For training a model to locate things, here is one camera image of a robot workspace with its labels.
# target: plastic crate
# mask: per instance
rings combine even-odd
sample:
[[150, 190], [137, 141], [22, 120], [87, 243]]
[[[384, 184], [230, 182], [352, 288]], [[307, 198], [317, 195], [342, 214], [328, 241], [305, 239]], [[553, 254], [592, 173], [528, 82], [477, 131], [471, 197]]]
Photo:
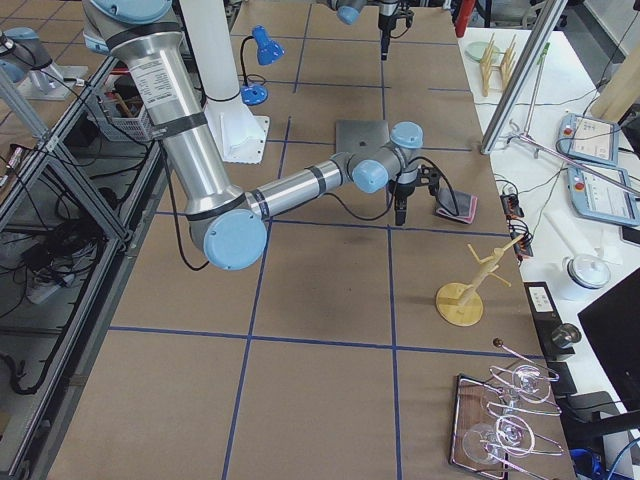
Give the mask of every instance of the plastic crate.
[[98, 128], [107, 140], [112, 142], [130, 142], [131, 139], [128, 138], [127, 135], [139, 142], [149, 142], [153, 138], [151, 135], [151, 119], [149, 118], [147, 109], [144, 106], [142, 106], [138, 116], [135, 118], [117, 117], [112, 115], [111, 119], [107, 120], [107, 117], [100, 107], [95, 95], [90, 95], [87, 103], [93, 113], [89, 115], [89, 120], [93, 123], [97, 123]]

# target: blue framed device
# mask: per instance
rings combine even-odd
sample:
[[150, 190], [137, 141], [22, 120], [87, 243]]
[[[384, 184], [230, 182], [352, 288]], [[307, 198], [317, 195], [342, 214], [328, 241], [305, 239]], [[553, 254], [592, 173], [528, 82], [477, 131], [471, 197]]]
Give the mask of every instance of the blue framed device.
[[[605, 165], [589, 168], [624, 185], [631, 183], [624, 168]], [[567, 177], [571, 201], [581, 217], [628, 227], [640, 225], [636, 200], [629, 192], [573, 165], [567, 167]]]
[[556, 148], [569, 158], [615, 166], [619, 142], [617, 124], [570, 113], [560, 122]]

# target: white round container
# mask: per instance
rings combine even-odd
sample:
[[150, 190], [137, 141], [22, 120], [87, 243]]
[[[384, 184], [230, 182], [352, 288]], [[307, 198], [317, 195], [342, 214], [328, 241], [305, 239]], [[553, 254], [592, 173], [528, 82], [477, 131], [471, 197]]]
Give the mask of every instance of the white round container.
[[579, 254], [566, 257], [557, 294], [566, 300], [584, 300], [591, 292], [604, 287], [611, 279], [607, 264], [597, 257]]

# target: red object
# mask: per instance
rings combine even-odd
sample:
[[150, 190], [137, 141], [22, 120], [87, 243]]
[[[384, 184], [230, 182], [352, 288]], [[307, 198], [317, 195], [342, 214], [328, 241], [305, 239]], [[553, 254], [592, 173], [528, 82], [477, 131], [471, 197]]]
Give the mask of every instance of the red object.
[[473, 8], [475, 6], [475, 0], [462, 1], [460, 13], [458, 14], [458, 18], [456, 19], [456, 37], [464, 37], [464, 32], [467, 29], [467, 25], [469, 25], [469, 19], [471, 18], [471, 14], [473, 13]]

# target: white tabletop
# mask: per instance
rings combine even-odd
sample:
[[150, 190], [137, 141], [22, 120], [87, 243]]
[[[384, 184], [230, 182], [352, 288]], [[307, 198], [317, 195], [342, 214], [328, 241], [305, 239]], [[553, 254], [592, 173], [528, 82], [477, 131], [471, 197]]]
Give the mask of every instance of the white tabletop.
[[[472, 42], [489, 41], [491, 35], [495, 35], [496, 46], [501, 51], [504, 51], [515, 35], [516, 50], [519, 54], [526, 43], [529, 33], [529, 31], [523, 30], [469, 28], [465, 37], [459, 40], [465, 69], [476, 103], [476, 111], [483, 131], [495, 111], [495, 104], [499, 101], [501, 94], [499, 91], [490, 91], [488, 97], [483, 97], [479, 64], [466, 56], [464, 51]], [[534, 110], [530, 135], [537, 142], [549, 148], [554, 148], [562, 117], [569, 112], [583, 113], [594, 99], [596, 93], [593, 83], [564, 34], [562, 32], [553, 32], [550, 43], [551, 46], [544, 65], [536, 104], [561, 103], [577, 99], [563, 105], [540, 105]], [[520, 129], [524, 127], [526, 121], [536, 73], [537, 71], [534, 70], [526, 83], [521, 97], [518, 99], [519, 103], [526, 103], [526, 105], [516, 106], [511, 115], [511, 120]], [[620, 144], [629, 148], [624, 138], [621, 138]], [[517, 145], [516, 142], [512, 142], [505, 150], [495, 149], [491, 153], [491, 163], [496, 174], [502, 175], [515, 183], [521, 192], [545, 182], [556, 174], [562, 166], [560, 160], [544, 153], [539, 158], [534, 158], [530, 147]], [[640, 176], [640, 162], [633, 154], [620, 152], [619, 166], [626, 168], [631, 175]], [[578, 328], [582, 328], [577, 318], [578, 312], [640, 266], [640, 247], [622, 243], [620, 241], [620, 228], [615, 225], [578, 217], [569, 198], [565, 172], [560, 174], [551, 197], [546, 206], [544, 206], [552, 191], [552, 185], [553, 181], [530, 193], [522, 193], [520, 195], [520, 205], [525, 213], [523, 220], [526, 221], [529, 228], [531, 230], [535, 228], [543, 207], [545, 213], [557, 211], [560, 214], [568, 215], [575, 222], [578, 231], [573, 232], [573, 235], [579, 235], [587, 240], [597, 252], [600, 252], [599, 249], [603, 245], [607, 245], [607, 256], [618, 256], [622, 259], [619, 265], [609, 263], [612, 279], [606, 288], [597, 291], [597, 294], [588, 297], [584, 301], [563, 300], [559, 295], [554, 295], [554, 290], [556, 289], [554, 279], [560, 272], [563, 258], [572, 255], [572, 252], [546, 216], [544, 214], [541, 216], [532, 245], [534, 257], [523, 261], [520, 268], [522, 278], [526, 282], [546, 281], [563, 322], [573, 323]], [[633, 185], [636, 188], [640, 188], [640, 185], [636, 182]], [[578, 389], [578, 394], [604, 390], [609, 392], [614, 400], [619, 400], [589, 342], [583, 340], [576, 344], [574, 349], [576, 354], [567, 360], [567, 364]]]

